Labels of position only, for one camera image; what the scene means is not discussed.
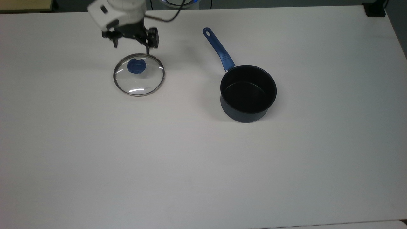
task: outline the pot lid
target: pot lid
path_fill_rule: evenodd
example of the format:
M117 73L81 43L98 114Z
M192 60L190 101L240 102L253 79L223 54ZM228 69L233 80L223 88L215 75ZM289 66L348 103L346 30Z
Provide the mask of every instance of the pot lid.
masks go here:
M164 66L148 54L132 54L122 59L114 69L113 80L124 93L145 96L155 92L163 83Z

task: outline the blue lid knob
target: blue lid knob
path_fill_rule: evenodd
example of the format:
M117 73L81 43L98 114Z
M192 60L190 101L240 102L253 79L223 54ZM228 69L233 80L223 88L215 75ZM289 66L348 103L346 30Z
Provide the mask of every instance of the blue lid knob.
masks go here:
M146 62L143 59L131 59L127 63L127 69L133 74L140 74L146 69Z

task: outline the blue handle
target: blue handle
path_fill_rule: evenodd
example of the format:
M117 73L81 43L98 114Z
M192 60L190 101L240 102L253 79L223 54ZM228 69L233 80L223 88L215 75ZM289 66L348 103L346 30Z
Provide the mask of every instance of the blue handle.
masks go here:
M235 67L233 60L230 58L228 52L223 47L218 38L215 36L215 34L212 32L212 30L210 28L204 28L202 32L205 35L206 39L208 39L209 43L212 45L216 53L218 53L219 57L221 58L223 68L225 69L225 71L228 71L231 68Z

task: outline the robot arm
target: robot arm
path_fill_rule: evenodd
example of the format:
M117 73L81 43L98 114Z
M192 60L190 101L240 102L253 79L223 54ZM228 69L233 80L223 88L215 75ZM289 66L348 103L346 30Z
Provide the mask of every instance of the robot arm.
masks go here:
M144 27L146 0L96 0L88 6L88 12L102 30L102 36L113 41L126 37L137 40L147 48L158 48L158 30Z

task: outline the white table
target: white table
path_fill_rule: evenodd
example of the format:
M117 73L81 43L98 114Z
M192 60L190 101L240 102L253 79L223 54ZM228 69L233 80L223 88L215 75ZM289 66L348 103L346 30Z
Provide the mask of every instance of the white table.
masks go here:
M169 18L174 11L148 12ZM157 26L155 93L87 13L0 15L0 227L248 229L407 218L407 61L362 6L183 11ZM267 70L255 123L222 110L210 27Z
M407 226L401 221L384 221L305 226L295 229L407 229Z

